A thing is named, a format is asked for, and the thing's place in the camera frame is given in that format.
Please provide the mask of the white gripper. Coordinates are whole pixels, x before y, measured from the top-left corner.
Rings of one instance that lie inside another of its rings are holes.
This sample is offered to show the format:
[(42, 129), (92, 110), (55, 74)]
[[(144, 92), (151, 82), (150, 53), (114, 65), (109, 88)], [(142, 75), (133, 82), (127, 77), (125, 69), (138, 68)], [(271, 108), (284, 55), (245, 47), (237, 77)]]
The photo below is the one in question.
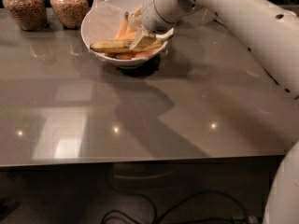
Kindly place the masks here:
[(142, 6), (137, 7), (129, 15), (129, 27), (138, 27), (136, 36), (129, 47), (130, 50), (142, 50), (148, 47), (155, 41), (156, 34), (165, 32), (165, 22), (156, 11), (153, 0), (144, 0)]

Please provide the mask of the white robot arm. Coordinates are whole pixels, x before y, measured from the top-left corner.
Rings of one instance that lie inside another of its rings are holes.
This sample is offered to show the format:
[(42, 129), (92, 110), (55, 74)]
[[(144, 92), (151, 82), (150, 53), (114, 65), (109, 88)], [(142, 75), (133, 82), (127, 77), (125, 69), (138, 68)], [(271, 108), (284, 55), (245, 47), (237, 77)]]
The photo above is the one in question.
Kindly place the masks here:
[(164, 34), (203, 7), (223, 22), (281, 88), (298, 98), (299, 18), (268, 0), (145, 0), (130, 24)]

